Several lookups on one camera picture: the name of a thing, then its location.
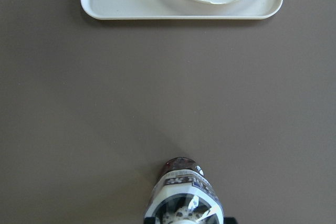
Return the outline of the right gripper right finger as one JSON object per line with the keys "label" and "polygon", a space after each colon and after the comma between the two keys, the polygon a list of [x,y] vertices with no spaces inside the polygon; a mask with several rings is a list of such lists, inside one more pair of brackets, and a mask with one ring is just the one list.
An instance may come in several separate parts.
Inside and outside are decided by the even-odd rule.
{"label": "right gripper right finger", "polygon": [[224,224],[236,224],[236,218],[235,217],[225,217]]}

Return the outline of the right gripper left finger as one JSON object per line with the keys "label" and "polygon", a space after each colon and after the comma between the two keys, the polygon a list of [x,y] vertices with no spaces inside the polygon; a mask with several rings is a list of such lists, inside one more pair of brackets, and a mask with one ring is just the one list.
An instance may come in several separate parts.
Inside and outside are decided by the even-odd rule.
{"label": "right gripper left finger", "polygon": [[145,217],[144,224],[155,224],[155,217]]}

